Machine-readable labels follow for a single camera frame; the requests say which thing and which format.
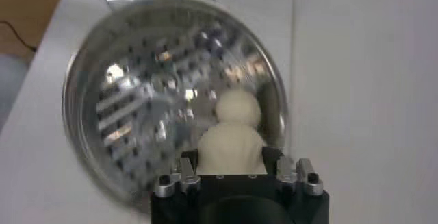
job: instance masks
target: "metal rim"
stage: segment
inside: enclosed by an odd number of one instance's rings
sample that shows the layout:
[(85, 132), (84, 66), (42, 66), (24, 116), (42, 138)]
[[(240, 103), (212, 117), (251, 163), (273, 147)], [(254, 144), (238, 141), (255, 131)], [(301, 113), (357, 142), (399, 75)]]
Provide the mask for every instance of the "metal rim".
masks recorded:
[[(223, 15), (230, 16), (233, 18), (233, 21), (237, 25), (238, 28), (244, 29), (246, 33), (248, 34), (248, 37), (254, 41), (254, 44), (257, 45), (258, 50), (263, 52), (263, 58), (265, 60), (265, 63), (267, 64), (271, 74), (272, 78), (274, 80), (274, 85), (276, 88), (276, 91), (278, 92), (278, 102), (280, 107), (280, 114), (279, 117), (281, 118), (281, 127), (283, 130), (281, 131), (281, 135), (279, 135), (279, 145), (278, 148), (282, 148), (285, 141), (285, 133), (287, 131), (287, 124), (288, 124), (288, 109), (286, 104), (286, 96), (285, 96), (285, 89), (283, 87), (283, 82), (281, 80), (281, 76), (279, 74), (279, 71), (275, 67), (272, 58), (268, 54), (268, 51), (263, 48), (261, 45), (261, 42), (258, 40), (258, 38), (241, 22), (238, 18), (235, 18), (233, 15), (229, 14), (229, 12), (222, 6), (219, 6), (216, 3), (211, 3), (208, 1), (203, 0), (145, 0), (138, 3), (134, 3), (134, 5), (153, 5), (155, 3), (188, 3), (188, 4), (195, 4), (202, 6), (203, 8), (209, 9), (209, 11), (219, 12)], [(123, 12), (125, 10), (129, 10), (130, 6), (125, 7), (115, 13)], [(74, 69), (75, 65), (78, 64), (78, 58), (81, 55), (83, 51), (83, 46), (86, 44), (85, 41), (89, 39), (89, 37), (92, 35), (93, 31), (99, 26), (100, 23), (104, 23), (107, 20), (109, 20), (111, 16), (108, 16), (104, 18), (102, 21), (99, 21), (94, 28), (91, 30), (91, 32), (88, 34), (86, 39), (84, 40), (84, 43), (81, 46), (81, 49), (78, 50), (78, 52), (72, 56), (70, 59), (70, 62), (68, 63), (68, 68), (66, 70), (66, 77), (64, 79), (64, 84), (62, 88), (62, 117), (64, 122), (64, 130), (66, 132), (66, 136), (68, 138), (68, 141), (70, 142), (71, 146), (75, 150), (75, 154), (78, 158), (78, 160), (81, 162), (81, 165), (85, 168), (85, 170), (88, 172), (88, 174), (91, 176), (91, 178), (94, 180), (94, 182), (99, 185), (98, 187), (105, 192), (105, 194), (110, 195), (112, 199), (115, 199), (117, 202), (120, 202), (121, 205), (125, 207), (129, 206), (135, 206), (136, 208), (143, 208), (140, 211), (141, 212), (147, 212), (145, 209), (145, 206), (143, 201), (140, 202), (140, 205), (136, 204), (138, 197), (138, 193), (135, 194), (135, 192), (132, 193), (126, 193), (125, 191), (118, 190), (118, 187), (114, 185), (110, 179), (105, 175), (104, 172), (102, 172), (100, 166), (95, 162), (93, 157), (87, 156), (86, 153), (90, 153), (88, 151), (88, 147), (86, 146), (86, 143), (83, 142), (83, 140), (77, 140), (74, 138), (73, 129), (68, 124), (68, 110), (70, 106), (70, 99), (67, 96), (68, 88), (71, 82), (70, 76), (72, 75), (72, 69)]]

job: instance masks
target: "white surface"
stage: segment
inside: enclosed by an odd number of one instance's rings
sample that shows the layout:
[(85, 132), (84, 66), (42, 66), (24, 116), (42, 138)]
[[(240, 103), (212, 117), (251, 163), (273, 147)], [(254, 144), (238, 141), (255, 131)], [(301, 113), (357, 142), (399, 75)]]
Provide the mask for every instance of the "white surface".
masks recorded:
[[(219, 0), (284, 57), (289, 86), (292, 0)], [(0, 136), (0, 223), (139, 223), (90, 181), (64, 135), (62, 82), (68, 60), (109, 13), (104, 0), (61, 0)]]
[(438, 223), (438, 0), (294, 0), (293, 136), (331, 223)]

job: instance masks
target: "black bolt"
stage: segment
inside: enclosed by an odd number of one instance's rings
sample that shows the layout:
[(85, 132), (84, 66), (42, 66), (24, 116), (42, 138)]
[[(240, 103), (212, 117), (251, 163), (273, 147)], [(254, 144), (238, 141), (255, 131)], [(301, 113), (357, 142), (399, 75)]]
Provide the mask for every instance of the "black bolt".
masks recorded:
[(320, 181), (320, 176), (317, 173), (307, 174), (307, 181), (312, 184), (317, 184)]
[(170, 184), (170, 176), (169, 175), (162, 175), (159, 176), (159, 185), (165, 186)]

